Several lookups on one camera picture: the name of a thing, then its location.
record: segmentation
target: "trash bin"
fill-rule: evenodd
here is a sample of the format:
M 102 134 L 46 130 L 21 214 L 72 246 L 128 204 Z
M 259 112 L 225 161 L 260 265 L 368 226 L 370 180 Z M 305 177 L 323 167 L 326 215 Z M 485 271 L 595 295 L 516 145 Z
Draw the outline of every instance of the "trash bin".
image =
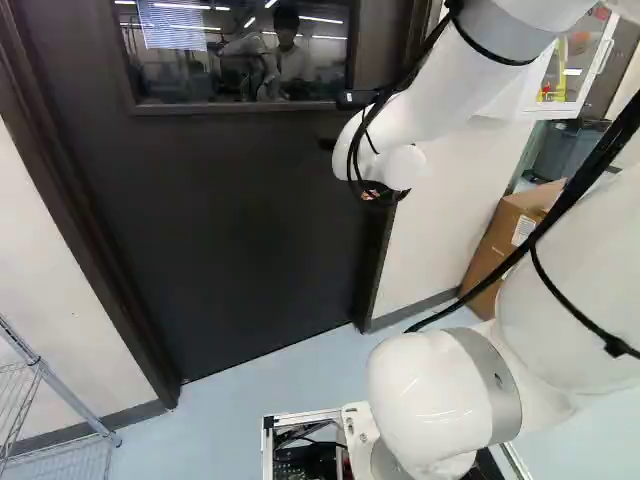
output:
M 611 125 L 608 120 L 554 120 L 547 122 L 544 143 L 529 172 L 533 180 L 571 178 Z

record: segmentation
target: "gray baseboard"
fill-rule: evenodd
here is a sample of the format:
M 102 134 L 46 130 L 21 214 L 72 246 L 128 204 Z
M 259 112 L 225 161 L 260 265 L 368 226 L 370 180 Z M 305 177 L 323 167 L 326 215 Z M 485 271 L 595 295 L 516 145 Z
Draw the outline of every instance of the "gray baseboard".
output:
M 458 291 L 460 287 L 450 288 L 449 290 L 445 290 L 444 292 L 437 293 L 432 297 L 425 298 L 424 300 L 420 300 L 419 302 L 412 303 L 411 305 L 407 305 L 395 312 L 387 313 L 378 318 L 374 318 L 371 320 L 371 328 L 367 331 L 367 333 L 377 332 L 378 330 L 382 330 L 383 328 L 394 325 L 402 320 L 405 320 L 409 317 L 413 317 L 420 312 L 424 312 L 433 307 L 437 307 L 441 303 L 448 302 L 457 297 Z
M 135 407 L 115 412 L 102 417 L 102 422 L 109 430 L 117 430 L 119 428 L 142 422 L 158 415 L 165 413 L 167 409 L 162 405 L 160 400 L 152 400 Z M 60 443 L 70 442 L 78 438 L 86 437 L 94 433 L 94 430 L 88 423 L 78 423 L 70 427 L 54 430 L 53 432 L 43 433 L 32 438 L 19 440 L 13 446 L 11 455 L 20 455 L 21 453 L 32 452 L 41 448 L 58 445 Z

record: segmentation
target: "ceiling light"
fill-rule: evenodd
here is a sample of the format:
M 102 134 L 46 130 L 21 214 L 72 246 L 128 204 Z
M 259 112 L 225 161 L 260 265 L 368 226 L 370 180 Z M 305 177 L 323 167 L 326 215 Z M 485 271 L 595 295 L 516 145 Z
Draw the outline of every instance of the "ceiling light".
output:
M 323 23 L 337 23 L 338 25 L 342 25 L 344 23 L 342 20 L 331 20 L 330 18 L 320 18 L 320 17 L 305 17 L 304 15 L 300 15 L 300 20 L 311 20 L 312 22 L 323 22 Z
M 313 35 L 312 38 L 324 38 L 325 40 L 347 40 L 347 37 L 332 37 L 331 35 Z
M 189 10 L 211 10 L 209 5 L 188 5 L 181 3 L 163 3 L 156 2 L 153 4 L 154 7 L 162 7 L 162 8 L 186 8 Z
M 169 25 L 171 28 L 179 28 L 182 30 L 211 30 L 217 32 L 220 27 L 200 27 L 198 25 Z
M 580 75 L 582 75 L 582 69 L 581 68 L 565 68 L 562 74 L 568 75 L 570 77 L 579 77 Z
M 142 27 L 143 25 L 141 23 L 120 22 L 120 26 L 121 27 Z M 144 26 L 145 27 L 153 27 L 153 23 L 145 23 Z
M 277 35 L 276 32 L 262 32 L 263 35 Z M 301 33 L 296 34 L 296 37 L 302 37 L 304 35 L 302 35 Z

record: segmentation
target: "light blue floor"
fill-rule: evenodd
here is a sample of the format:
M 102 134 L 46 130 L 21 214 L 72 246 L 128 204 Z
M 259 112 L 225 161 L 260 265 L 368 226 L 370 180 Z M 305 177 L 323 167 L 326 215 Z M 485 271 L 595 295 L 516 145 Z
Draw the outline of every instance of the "light blue floor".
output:
M 187 385 L 175 412 L 127 427 L 110 480 L 259 480 L 261 419 L 365 400 L 371 350 L 426 314 L 373 335 L 347 325 Z M 438 326 L 476 323 L 469 310 Z
M 370 351 L 425 315 L 374 335 L 345 326 L 186 386 L 175 412 L 121 431 L 110 480 L 260 480 L 263 415 L 366 400 Z M 463 309 L 430 328 L 476 322 Z M 622 392 L 513 443 L 534 480 L 640 478 L 639 406 L 640 389 Z

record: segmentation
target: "door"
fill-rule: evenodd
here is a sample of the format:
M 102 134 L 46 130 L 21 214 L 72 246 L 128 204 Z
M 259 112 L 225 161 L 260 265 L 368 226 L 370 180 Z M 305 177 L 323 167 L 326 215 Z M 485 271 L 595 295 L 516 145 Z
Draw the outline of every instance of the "door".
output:
M 350 116 L 336 111 L 336 91 L 393 77 L 412 2 L 11 5 L 61 136 L 183 379 L 350 320 L 381 222 L 333 178 L 318 144 Z M 275 51 L 287 32 L 296 46 Z
M 638 47 L 638 40 L 640 40 L 640 26 L 621 18 L 611 39 L 610 54 L 603 62 L 601 73 L 589 90 L 589 95 L 580 111 L 581 117 L 605 118 L 631 57 Z

